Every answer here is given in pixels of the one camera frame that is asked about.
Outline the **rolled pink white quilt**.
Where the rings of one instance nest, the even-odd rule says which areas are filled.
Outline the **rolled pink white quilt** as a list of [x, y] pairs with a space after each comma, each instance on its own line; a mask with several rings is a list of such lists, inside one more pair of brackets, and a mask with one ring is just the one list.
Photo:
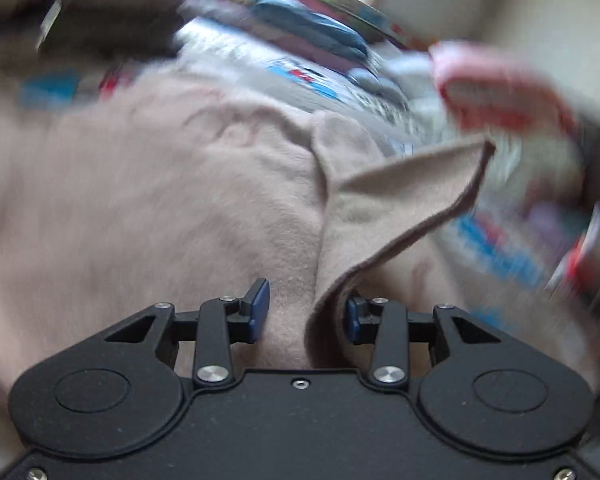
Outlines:
[[487, 126], [526, 133], [577, 128], [576, 114], [555, 85], [500, 50], [466, 41], [429, 48], [434, 88], [460, 128]]

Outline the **folded blue blanket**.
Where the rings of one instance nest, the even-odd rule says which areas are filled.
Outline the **folded blue blanket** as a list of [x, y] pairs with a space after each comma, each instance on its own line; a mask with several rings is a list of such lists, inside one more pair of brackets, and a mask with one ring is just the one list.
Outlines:
[[252, 0], [250, 9], [260, 21], [340, 58], [352, 62], [368, 59], [366, 41], [358, 32], [328, 15], [312, 11], [299, 0]]

